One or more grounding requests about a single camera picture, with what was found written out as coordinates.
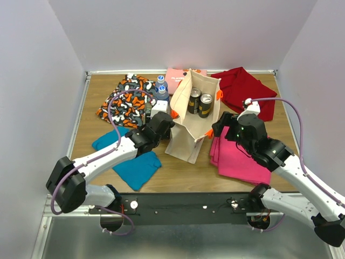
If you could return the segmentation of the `green glass bottle front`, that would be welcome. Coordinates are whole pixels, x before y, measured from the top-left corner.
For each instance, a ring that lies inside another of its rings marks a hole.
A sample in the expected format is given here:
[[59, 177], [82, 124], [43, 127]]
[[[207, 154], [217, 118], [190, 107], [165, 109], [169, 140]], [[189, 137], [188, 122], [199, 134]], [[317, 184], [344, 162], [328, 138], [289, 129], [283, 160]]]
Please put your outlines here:
[[152, 109], [152, 104], [151, 102], [145, 103], [145, 108], [144, 108], [144, 118], [145, 118], [145, 124], [149, 123], [151, 120], [151, 109]]

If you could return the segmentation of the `Pocari Sweat bottle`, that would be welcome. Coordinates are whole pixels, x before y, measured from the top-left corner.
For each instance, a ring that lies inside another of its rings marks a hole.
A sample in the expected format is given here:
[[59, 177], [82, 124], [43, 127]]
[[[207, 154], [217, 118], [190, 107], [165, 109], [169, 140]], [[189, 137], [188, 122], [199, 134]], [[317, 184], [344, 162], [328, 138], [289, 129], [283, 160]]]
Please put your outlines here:
[[167, 101], [169, 103], [169, 101], [170, 101], [169, 93], [168, 93], [167, 88], [164, 85], [160, 85], [158, 87], [158, 91], [156, 93], [156, 98], [157, 98], [157, 100]]
[[165, 90], [168, 90], [168, 83], [165, 81], [165, 77], [163, 75], [159, 75], [157, 77], [157, 81], [155, 82], [155, 90], [158, 92], [160, 86], [164, 86]]

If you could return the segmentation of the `beige canvas tote bag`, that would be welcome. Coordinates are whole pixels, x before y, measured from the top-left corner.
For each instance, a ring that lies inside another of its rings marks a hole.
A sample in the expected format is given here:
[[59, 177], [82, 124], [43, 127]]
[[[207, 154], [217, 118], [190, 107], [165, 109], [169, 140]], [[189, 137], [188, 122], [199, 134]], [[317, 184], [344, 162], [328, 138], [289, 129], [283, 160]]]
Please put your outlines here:
[[[189, 70], [180, 81], [170, 100], [170, 114], [175, 126], [171, 128], [170, 142], [165, 152], [173, 157], [194, 164], [204, 138], [211, 136], [212, 124], [218, 121], [223, 93], [220, 79], [204, 76]], [[201, 118], [188, 111], [191, 90], [196, 88], [201, 94], [212, 97], [210, 114]]]

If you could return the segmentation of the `dark can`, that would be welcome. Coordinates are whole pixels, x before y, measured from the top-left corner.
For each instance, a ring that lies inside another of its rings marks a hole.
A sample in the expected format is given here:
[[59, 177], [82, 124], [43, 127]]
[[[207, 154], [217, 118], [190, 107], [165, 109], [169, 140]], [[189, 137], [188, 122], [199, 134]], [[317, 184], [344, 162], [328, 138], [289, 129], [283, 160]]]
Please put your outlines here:
[[199, 89], [197, 89], [197, 88], [191, 89], [189, 102], [188, 102], [188, 111], [191, 114], [197, 114], [198, 113], [199, 101], [200, 101], [201, 95], [202, 95], [202, 92]]

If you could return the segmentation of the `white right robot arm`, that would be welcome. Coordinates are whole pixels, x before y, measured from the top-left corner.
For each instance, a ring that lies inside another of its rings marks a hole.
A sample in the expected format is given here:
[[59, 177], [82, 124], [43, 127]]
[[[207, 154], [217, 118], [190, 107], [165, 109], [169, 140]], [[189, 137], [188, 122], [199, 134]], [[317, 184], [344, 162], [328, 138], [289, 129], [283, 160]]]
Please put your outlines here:
[[257, 164], [289, 181], [303, 195], [302, 200], [296, 200], [261, 183], [250, 192], [249, 207], [256, 212], [267, 208], [284, 213], [313, 228], [328, 245], [342, 246], [344, 207], [340, 195], [304, 168], [283, 142], [270, 138], [257, 115], [224, 112], [212, 125], [214, 135], [219, 137], [225, 126], [229, 127], [226, 140], [239, 144]]

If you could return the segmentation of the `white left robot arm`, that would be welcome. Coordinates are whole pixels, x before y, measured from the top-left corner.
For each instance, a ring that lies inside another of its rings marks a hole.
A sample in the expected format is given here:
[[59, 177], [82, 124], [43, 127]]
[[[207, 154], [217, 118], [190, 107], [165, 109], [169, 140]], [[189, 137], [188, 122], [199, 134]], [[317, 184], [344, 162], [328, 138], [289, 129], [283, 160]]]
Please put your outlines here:
[[70, 213], [81, 205], [102, 207], [108, 213], [118, 210], [121, 196], [114, 187], [92, 185], [91, 181], [112, 167], [152, 151], [165, 133], [174, 127], [172, 117], [158, 112], [151, 121], [130, 130], [115, 143], [82, 158], [59, 159], [46, 183], [52, 195], [55, 215]]

